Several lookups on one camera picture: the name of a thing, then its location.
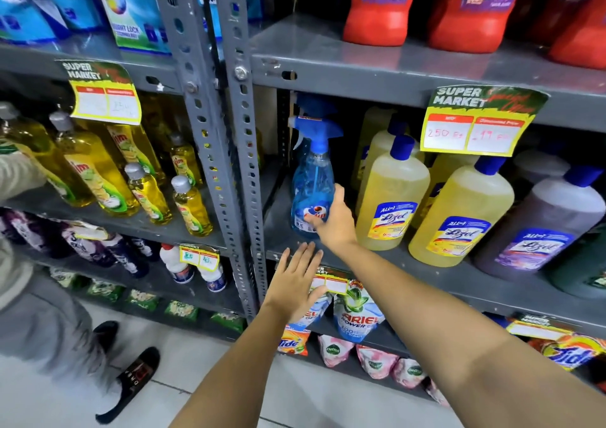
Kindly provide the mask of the yellow floor cleaner bottle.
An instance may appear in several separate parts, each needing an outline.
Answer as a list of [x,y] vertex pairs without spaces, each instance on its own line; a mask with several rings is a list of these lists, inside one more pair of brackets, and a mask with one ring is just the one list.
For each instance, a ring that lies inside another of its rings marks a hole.
[[413,156],[414,139],[398,134],[372,164],[357,214],[358,243],[372,251],[396,248],[428,189],[428,168]]
[[388,128],[392,114],[397,113],[397,111],[396,108],[379,105],[373,106],[365,112],[350,179],[353,190],[359,191],[372,139],[378,132]]
[[405,168],[402,167],[403,160],[390,156],[396,136],[406,134],[406,128],[407,123],[394,114],[387,130],[380,131],[372,139],[356,202],[356,217],[370,220],[376,206],[382,203],[420,202],[420,193],[412,191],[413,180],[404,180],[405,174],[413,176],[417,182],[420,180],[420,167],[411,166],[413,158],[424,163],[425,154],[420,150],[419,142],[412,140],[412,152]]
[[452,173],[408,245],[415,260],[457,266],[505,216],[514,202],[513,187],[499,173],[506,160],[480,156]]
[[474,165],[478,159],[479,156],[469,154],[440,153],[436,156],[429,169],[430,183],[428,189],[419,203],[411,223],[414,229],[419,228],[450,176],[462,166]]

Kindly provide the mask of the purple fabric softener pouch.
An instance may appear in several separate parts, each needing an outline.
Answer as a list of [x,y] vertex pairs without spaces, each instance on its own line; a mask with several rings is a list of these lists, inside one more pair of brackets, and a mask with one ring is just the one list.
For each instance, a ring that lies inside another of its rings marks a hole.
[[64,259],[74,255],[73,249],[62,236],[62,228],[56,222],[9,208],[3,210],[3,217],[37,252],[52,259]]
[[61,236],[81,258],[102,268],[110,268],[117,263],[133,278],[147,276],[149,266],[138,256],[132,246],[118,233],[110,233],[109,239],[86,239],[76,235],[76,229],[64,222],[58,224]]

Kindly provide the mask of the yellow green price tag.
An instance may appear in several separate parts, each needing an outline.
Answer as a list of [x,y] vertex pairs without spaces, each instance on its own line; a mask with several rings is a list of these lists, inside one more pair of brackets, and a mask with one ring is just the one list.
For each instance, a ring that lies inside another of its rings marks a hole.
[[437,87],[428,100],[420,150],[512,157],[522,134],[550,97],[526,87]]
[[136,87],[119,63],[57,59],[74,94],[72,118],[138,126],[142,109]]

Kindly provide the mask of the white bottle with red cap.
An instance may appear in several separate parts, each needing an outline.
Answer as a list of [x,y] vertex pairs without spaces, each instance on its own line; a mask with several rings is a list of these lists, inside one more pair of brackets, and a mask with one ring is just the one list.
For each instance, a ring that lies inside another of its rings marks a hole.
[[219,293],[227,286],[227,280],[223,274],[223,266],[220,262],[214,270],[198,268],[198,271],[211,293]]
[[161,243],[159,256],[166,269],[171,274],[172,279],[180,285],[189,283],[195,273],[194,266],[181,261],[179,246]]

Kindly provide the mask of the large yellow dish liquid bottle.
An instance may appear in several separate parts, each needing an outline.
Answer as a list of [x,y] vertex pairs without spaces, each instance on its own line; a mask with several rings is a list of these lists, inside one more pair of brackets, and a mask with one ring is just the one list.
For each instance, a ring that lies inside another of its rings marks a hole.
[[102,210],[114,217],[136,214],[140,203],[132,194],[101,138],[81,129],[63,111],[52,112],[49,121],[57,130],[57,147]]
[[159,186],[166,184],[166,174],[142,126],[108,124],[106,129],[128,163],[139,163]]
[[75,208],[95,202],[92,192],[72,169],[46,128],[24,117],[10,102],[0,102],[0,132],[36,165],[64,202]]

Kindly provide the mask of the person's right hand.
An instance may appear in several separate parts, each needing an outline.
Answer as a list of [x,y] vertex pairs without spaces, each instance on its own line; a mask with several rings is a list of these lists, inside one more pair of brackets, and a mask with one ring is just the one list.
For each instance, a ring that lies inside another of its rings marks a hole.
[[335,184],[333,202],[328,218],[325,220],[328,223],[327,234],[318,234],[322,244],[342,260],[345,260],[348,254],[359,246],[352,211],[344,202],[344,194],[344,187]]

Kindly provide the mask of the dark green cleaner bottle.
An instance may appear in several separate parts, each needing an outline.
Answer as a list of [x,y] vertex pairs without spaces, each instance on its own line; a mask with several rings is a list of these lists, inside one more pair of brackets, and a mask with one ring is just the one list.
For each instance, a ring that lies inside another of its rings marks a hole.
[[567,249],[547,276],[564,293],[606,300],[606,220]]

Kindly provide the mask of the small orange detergent packet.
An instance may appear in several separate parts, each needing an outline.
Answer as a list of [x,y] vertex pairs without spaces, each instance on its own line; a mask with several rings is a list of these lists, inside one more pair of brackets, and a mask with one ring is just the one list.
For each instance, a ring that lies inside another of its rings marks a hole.
[[287,324],[279,341],[277,351],[287,355],[307,356],[307,342],[311,335],[308,329],[297,329]]

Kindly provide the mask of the small yellow price tag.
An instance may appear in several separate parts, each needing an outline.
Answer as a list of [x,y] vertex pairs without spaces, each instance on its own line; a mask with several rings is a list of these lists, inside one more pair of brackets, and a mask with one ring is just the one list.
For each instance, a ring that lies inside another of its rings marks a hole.
[[348,273],[335,268],[320,265],[311,284],[311,289],[326,286],[332,294],[345,295],[348,290]]
[[512,335],[547,341],[558,341],[574,333],[570,327],[556,325],[546,317],[529,314],[507,318],[504,328]]
[[220,264],[220,253],[213,248],[196,245],[179,245],[179,260],[202,271],[216,271]]

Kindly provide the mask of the pink handwash refill pouch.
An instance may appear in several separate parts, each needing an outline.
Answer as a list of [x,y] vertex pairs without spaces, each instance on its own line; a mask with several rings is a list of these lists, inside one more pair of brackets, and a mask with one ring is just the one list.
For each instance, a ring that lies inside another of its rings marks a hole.
[[355,346],[360,365],[372,379],[386,379],[400,357],[392,353],[357,344]]
[[451,407],[449,402],[447,401],[446,397],[436,386],[434,380],[429,378],[427,380],[427,384],[425,384],[424,388],[425,388],[425,392],[439,405],[441,405],[442,407],[447,407],[447,408]]
[[396,384],[408,390],[417,388],[428,377],[420,363],[412,358],[399,358],[390,376]]
[[325,366],[332,369],[347,361],[355,344],[330,335],[319,335],[318,344],[322,361]]

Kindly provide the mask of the white blue detergent packet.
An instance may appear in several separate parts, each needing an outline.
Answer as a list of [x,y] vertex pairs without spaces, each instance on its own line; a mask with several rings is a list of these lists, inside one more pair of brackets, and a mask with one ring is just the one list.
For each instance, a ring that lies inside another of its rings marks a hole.
[[157,0],[101,0],[117,47],[170,56]]

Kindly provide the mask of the person's right forearm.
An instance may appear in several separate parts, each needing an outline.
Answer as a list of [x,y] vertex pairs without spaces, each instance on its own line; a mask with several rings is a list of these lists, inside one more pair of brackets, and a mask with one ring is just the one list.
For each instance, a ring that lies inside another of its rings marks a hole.
[[606,396],[458,298],[355,240],[351,268],[465,428],[606,428]]

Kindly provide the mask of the blue glass cleaner spray bottle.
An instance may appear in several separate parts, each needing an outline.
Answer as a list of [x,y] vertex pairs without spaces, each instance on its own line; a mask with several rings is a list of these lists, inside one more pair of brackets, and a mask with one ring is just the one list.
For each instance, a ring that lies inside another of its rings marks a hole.
[[288,125],[309,140],[309,148],[293,178],[291,226],[302,240],[318,239],[306,216],[326,221],[335,194],[335,177],[329,156],[329,140],[344,135],[342,128],[326,118],[293,116]]
[[295,104],[299,108],[299,115],[308,118],[333,118],[338,112],[330,99],[311,93],[297,92]]

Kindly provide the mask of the black sandal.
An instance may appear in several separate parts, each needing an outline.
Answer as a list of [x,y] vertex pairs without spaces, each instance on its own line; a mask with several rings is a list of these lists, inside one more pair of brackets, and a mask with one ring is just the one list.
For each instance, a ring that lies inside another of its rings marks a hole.
[[93,335],[105,354],[108,354],[116,341],[119,323],[108,320],[93,329]]
[[95,419],[100,425],[109,425],[122,413],[122,411],[133,401],[137,394],[154,377],[161,361],[158,348],[146,348],[117,380],[121,385],[121,395],[117,405],[106,413],[96,415]]

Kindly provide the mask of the purple floor cleaner bottle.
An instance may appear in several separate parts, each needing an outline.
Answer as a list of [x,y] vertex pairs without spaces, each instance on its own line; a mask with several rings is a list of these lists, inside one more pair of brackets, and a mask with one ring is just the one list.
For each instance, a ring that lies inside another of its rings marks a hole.
[[509,281],[538,273],[606,215],[606,200],[593,187],[604,171],[574,165],[562,177],[538,182],[473,256],[473,265]]
[[540,147],[517,154],[511,179],[514,192],[524,195],[543,179],[563,177],[571,164],[559,156],[559,150],[558,146]]

